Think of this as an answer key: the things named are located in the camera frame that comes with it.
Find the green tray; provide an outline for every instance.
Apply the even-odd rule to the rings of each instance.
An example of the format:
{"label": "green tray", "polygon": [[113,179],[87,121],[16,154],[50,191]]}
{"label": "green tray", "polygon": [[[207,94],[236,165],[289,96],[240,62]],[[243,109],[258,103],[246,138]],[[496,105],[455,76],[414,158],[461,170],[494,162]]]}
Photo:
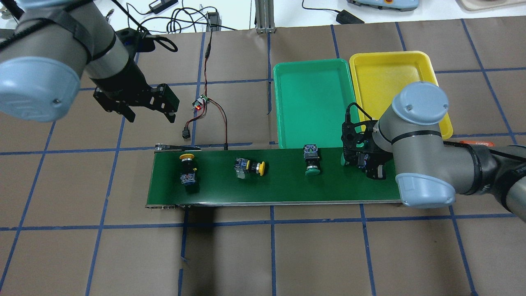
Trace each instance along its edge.
{"label": "green tray", "polygon": [[[349,64],[334,60],[280,63],[274,67],[280,148],[342,147],[341,124],[355,102]],[[358,122],[353,108],[352,120]]]}
{"label": "green tray", "polygon": [[[155,153],[147,208],[186,205],[262,205],[399,202],[392,161],[387,180],[368,179],[356,167],[341,166],[342,148],[320,149],[321,174],[305,176],[303,149],[196,151],[198,186],[179,180],[184,152]],[[265,161],[264,176],[239,179],[236,157]]]}

